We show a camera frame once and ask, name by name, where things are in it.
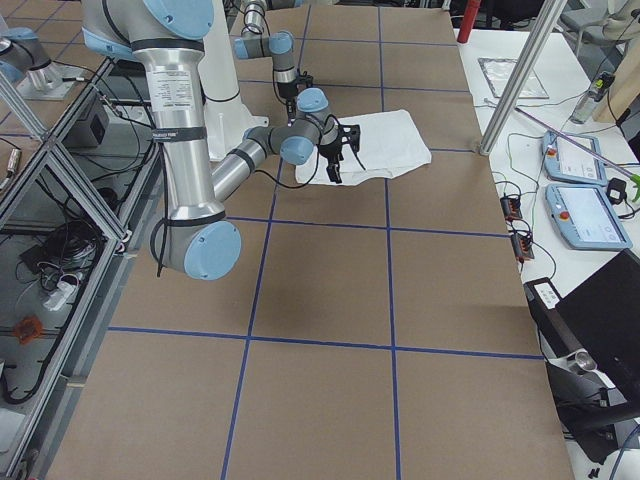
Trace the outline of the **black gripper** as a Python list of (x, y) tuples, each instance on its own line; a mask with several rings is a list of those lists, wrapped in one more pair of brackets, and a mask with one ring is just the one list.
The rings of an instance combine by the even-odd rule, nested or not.
[(334, 184), (342, 184), (339, 163), (344, 159), (343, 144), (343, 136), (337, 134), (333, 139), (329, 139), (328, 136), (323, 137), (318, 145), (319, 154), (328, 162), (326, 167), (328, 179)]
[(294, 77), (292, 80), (278, 80), (277, 90), (279, 96), (285, 101), (287, 124), (291, 125), (296, 118), (297, 107), (296, 98), (299, 94), (299, 82), (298, 78)]

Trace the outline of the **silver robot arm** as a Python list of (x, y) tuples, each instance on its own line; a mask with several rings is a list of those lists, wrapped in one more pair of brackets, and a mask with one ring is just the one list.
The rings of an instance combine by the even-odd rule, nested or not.
[(311, 86), (313, 78), (302, 74), (296, 66), (293, 35), (286, 30), (271, 32), (266, 13), (297, 8), (302, 4), (302, 1), (242, 1), (239, 13), (243, 26), (240, 37), (234, 40), (238, 59), (271, 59), (272, 86), (276, 98), (285, 106), (289, 124), (297, 114), (297, 97), (301, 86)]
[(273, 61), (277, 81), (285, 82), (296, 105), (287, 124), (255, 126), (217, 166), (211, 164), (203, 86), (213, 68), (212, 39), (226, 34), (219, 1), (85, 1), (86, 46), (114, 59), (143, 65), (152, 109), (152, 139), (163, 156), (165, 211), (150, 237), (160, 269), (199, 280), (216, 280), (236, 264), (240, 232), (226, 219), (224, 202), (269, 156), (292, 165), (317, 153), (327, 161), (332, 182), (340, 182), (343, 148), (360, 148), (360, 128), (342, 123), (324, 92), (299, 91), (298, 71), (286, 32), (245, 35), (239, 56), (260, 49)]

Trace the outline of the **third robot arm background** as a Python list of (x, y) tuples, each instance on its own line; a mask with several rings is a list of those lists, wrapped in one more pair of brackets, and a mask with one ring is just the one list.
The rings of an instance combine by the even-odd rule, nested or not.
[(31, 100), (62, 100), (71, 89), (36, 33), (28, 27), (1, 33), (1, 73)]

